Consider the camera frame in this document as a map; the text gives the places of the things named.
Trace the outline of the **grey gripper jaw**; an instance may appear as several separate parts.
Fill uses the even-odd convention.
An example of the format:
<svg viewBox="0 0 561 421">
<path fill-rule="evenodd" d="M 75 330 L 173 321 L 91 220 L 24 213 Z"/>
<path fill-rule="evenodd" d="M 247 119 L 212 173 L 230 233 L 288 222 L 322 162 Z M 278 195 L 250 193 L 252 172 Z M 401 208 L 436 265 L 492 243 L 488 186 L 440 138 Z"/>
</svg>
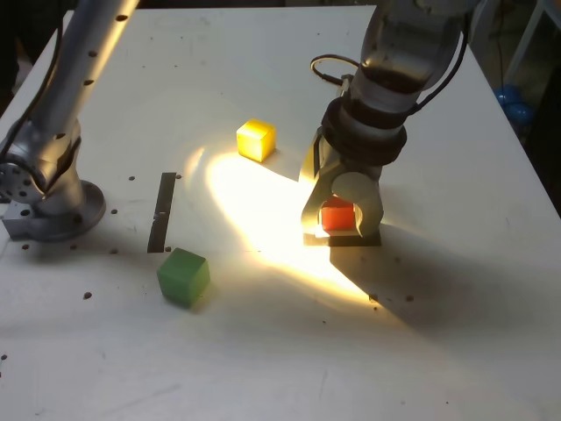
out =
<svg viewBox="0 0 561 421">
<path fill-rule="evenodd" d="M 383 206 L 375 180 L 360 172 L 347 172 L 334 179 L 331 191 L 353 204 L 356 230 L 362 238 L 371 237 L 379 230 Z"/>
<path fill-rule="evenodd" d="M 336 165 L 337 151 L 324 137 L 323 128 L 320 127 L 316 130 L 299 174 L 299 183 L 307 196 L 301 216 L 303 229 L 316 228 L 319 211 L 330 193 L 329 172 Z"/>
</svg>

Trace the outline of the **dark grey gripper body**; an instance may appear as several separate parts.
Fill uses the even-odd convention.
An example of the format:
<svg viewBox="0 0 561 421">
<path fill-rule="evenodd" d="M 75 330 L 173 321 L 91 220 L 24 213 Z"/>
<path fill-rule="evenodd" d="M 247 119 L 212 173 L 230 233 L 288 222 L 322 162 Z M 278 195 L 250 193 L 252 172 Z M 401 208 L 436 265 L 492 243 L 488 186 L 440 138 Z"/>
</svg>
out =
<svg viewBox="0 0 561 421">
<path fill-rule="evenodd" d="M 327 141 L 323 142 L 323 170 L 341 169 L 346 172 L 359 172 L 378 181 L 382 174 L 382 167 L 370 166 L 365 163 L 345 158 L 337 152 Z"/>
</svg>

